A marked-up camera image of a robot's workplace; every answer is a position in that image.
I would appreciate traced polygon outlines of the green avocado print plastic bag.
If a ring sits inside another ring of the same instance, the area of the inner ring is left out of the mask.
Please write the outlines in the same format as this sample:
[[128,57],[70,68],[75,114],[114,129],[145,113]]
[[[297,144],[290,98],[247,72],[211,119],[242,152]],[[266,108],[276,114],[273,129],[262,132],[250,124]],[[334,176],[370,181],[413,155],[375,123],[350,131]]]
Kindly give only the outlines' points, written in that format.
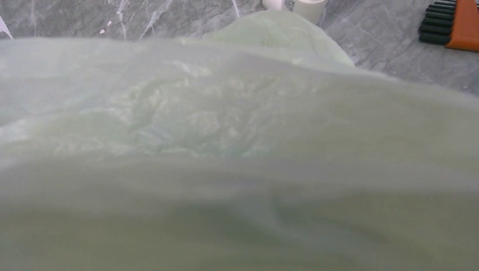
[[261,11],[1,42],[2,270],[477,270],[478,98]]

